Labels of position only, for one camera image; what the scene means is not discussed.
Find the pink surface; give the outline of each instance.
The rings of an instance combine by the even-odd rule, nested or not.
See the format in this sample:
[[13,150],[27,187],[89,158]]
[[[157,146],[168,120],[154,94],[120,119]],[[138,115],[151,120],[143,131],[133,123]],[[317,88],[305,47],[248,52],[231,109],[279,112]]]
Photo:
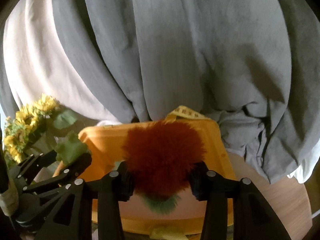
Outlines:
[[169,215],[159,215],[149,210],[138,195],[133,194],[128,202],[119,202],[120,215],[122,218],[141,219],[190,219],[204,217],[206,201],[197,201],[188,188],[178,194],[181,200],[178,201],[176,209]]

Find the gray fabric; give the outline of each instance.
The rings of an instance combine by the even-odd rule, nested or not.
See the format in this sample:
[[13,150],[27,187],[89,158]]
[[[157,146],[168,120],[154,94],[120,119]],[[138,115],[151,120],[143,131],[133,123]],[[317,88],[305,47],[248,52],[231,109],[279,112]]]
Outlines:
[[84,0],[52,0],[60,42],[92,94],[120,121],[136,115],[101,57]]
[[279,3],[289,34],[292,79],[288,107],[264,159],[264,171],[277,175],[273,180],[295,170],[320,138],[320,23],[305,0]]
[[53,0],[53,14],[74,68],[122,122],[201,111],[271,183],[320,138],[320,28],[304,0]]
[[3,58],[3,33],[5,21],[0,23],[0,104],[6,116],[15,116],[19,110],[8,83]]

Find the green leaf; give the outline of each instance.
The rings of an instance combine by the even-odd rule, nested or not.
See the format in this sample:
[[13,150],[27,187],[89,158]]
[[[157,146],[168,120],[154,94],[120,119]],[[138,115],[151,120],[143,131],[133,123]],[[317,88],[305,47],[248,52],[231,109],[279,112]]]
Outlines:
[[155,200],[150,199],[146,195],[140,196],[143,203],[153,212],[167,215],[170,214],[172,211],[175,210],[178,201],[181,199],[177,194],[171,196],[167,200]]
[[72,110],[66,109],[55,117],[53,126],[57,129],[64,129],[73,125],[77,119],[76,114]]
[[73,163],[81,154],[88,151],[88,146],[81,142],[78,135],[71,131],[66,136],[66,141],[58,143],[54,150],[57,152],[57,161],[63,161],[64,165]]

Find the furry pom-pom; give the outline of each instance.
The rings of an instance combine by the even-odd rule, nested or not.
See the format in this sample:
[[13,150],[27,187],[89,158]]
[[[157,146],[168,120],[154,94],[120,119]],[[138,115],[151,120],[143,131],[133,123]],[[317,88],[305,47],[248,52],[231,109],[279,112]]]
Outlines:
[[157,214],[167,215],[176,208],[177,202],[181,198],[177,194],[175,194],[166,200],[150,199],[145,195],[142,195],[141,199],[151,211]]
[[189,186],[188,175],[205,153],[198,132],[177,121],[129,130],[123,149],[136,193],[164,200]]

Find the black metal bracket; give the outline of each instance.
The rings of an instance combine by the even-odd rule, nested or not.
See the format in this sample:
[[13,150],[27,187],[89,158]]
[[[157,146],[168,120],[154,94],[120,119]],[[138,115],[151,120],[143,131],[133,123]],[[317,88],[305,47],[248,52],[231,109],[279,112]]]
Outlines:
[[[38,163],[33,160],[21,165],[20,174],[34,176],[26,169]],[[57,177],[25,186],[15,221],[37,232],[35,240],[88,240],[92,199],[98,199],[99,240],[124,240],[118,202],[128,201],[134,190],[125,162],[100,180],[86,183],[76,179],[90,163],[91,156],[83,154]],[[290,240],[272,207],[248,178],[225,179],[201,162],[189,182],[196,199],[207,201],[201,240],[227,238],[228,198],[234,203],[234,240]]]
[[201,240],[227,238],[228,198],[233,199],[234,240],[291,240],[284,225],[248,178],[225,179],[209,171],[205,163],[197,163],[190,185],[197,200],[207,201]]

